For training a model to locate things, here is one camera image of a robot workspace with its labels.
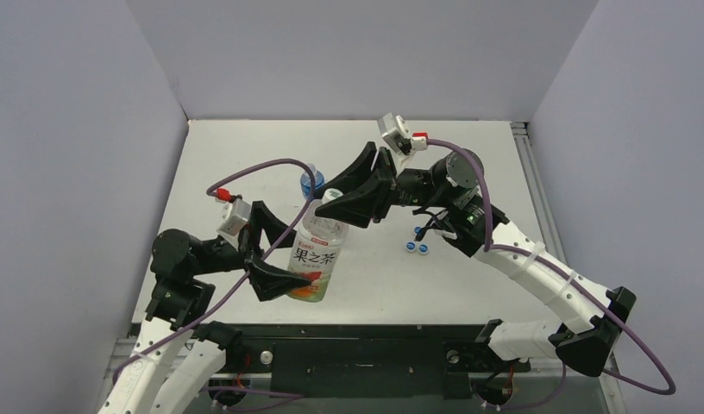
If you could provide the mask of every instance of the white table surface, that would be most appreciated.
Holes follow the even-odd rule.
[[[527,235],[542,240],[525,175],[508,122],[409,121],[414,131],[453,141],[482,159],[493,204]],[[276,158],[314,163],[327,180],[361,152],[366,141],[383,145],[376,121],[194,121],[161,221],[164,229],[183,229],[200,239],[217,236],[222,205],[205,189],[244,167]],[[447,153],[431,147],[409,165],[428,168]],[[247,201],[263,200],[289,223],[304,199],[301,170],[277,166],[230,184]],[[507,276],[470,259],[433,234],[428,256],[408,254],[412,229],[427,217],[412,208],[392,207],[387,219],[367,229],[352,228],[320,303],[287,297],[259,302],[245,284],[213,319],[228,323],[466,324],[492,318],[522,322],[555,315]],[[291,249],[274,252],[268,262],[286,268]],[[242,276],[242,271],[199,276],[217,287],[212,304]],[[148,271],[133,315],[144,318],[154,274]]]

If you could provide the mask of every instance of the gray wall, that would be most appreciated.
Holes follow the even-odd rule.
[[[0,414],[93,411],[185,129],[122,0],[0,1]]]
[[[190,118],[529,120],[596,0],[128,0]]]
[[[630,324],[677,381],[623,385],[627,406],[704,412],[704,1],[601,0],[531,136],[570,264],[637,293]],[[663,384],[625,337],[617,357]]]

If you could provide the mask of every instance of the cable tie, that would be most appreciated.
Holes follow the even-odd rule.
[[[527,272],[527,269],[532,266],[532,263],[535,262],[535,259],[545,250],[545,244],[542,243],[541,241],[538,241],[535,243],[535,247],[532,249],[532,252],[530,253],[529,256],[527,256],[527,259],[522,262],[521,265],[510,274],[510,279],[516,280],[519,279],[520,276],[522,276],[522,273]]]
[[[578,274],[578,272],[571,269],[570,275],[568,276],[568,279],[565,281],[565,283],[563,283],[563,286],[560,288],[560,290],[552,298],[544,301],[543,304],[545,304],[547,306],[548,304],[550,304],[550,302],[556,300],[556,298],[560,298],[560,295],[562,295],[563,292],[565,292],[565,290],[568,289],[568,286],[570,286],[571,282],[573,282],[573,279],[575,278],[575,276],[577,274]]]
[[[162,367],[162,366],[170,367],[170,368],[172,367],[171,364],[169,364],[169,365],[162,364],[162,363],[158,362],[157,360],[155,360],[154,358],[150,358],[149,355],[143,354],[141,351],[134,351],[134,355],[139,355],[139,359],[137,361],[146,360],[146,361],[151,362],[152,364],[156,365],[157,367]]]

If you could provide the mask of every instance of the blue bottle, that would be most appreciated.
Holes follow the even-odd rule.
[[[313,164],[307,164],[312,172],[314,172],[314,179],[316,180],[315,190],[318,190],[324,186],[324,174],[319,171]],[[309,179],[309,174],[304,171],[299,179],[301,184],[301,193],[304,194],[304,199],[309,197],[311,192],[311,180]]]

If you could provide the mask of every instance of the plastic bottle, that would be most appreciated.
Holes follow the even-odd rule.
[[[314,200],[301,220],[293,241],[288,270],[311,280],[311,286],[302,287],[288,296],[319,302],[329,286],[332,270],[347,239],[349,225],[330,218],[317,217],[317,207],[342,196],[342,192],[330,188],[320,200]]]
[[[309,168],[314,172],[314,179],[316,180],[316,183],[314,185],[314,189],[318,190],[324,186],[324,174],[322,174],[321,171],[319,171],[313,164],[306,164],[309,166]],[[309,193],[311,192],[311,180],[309,179],[309,174],[306,172],[303,172],[301,174],[301,178],[299,179],[299,183],[301,184],[301,193],[304,194],[304,199],[309,197]]]

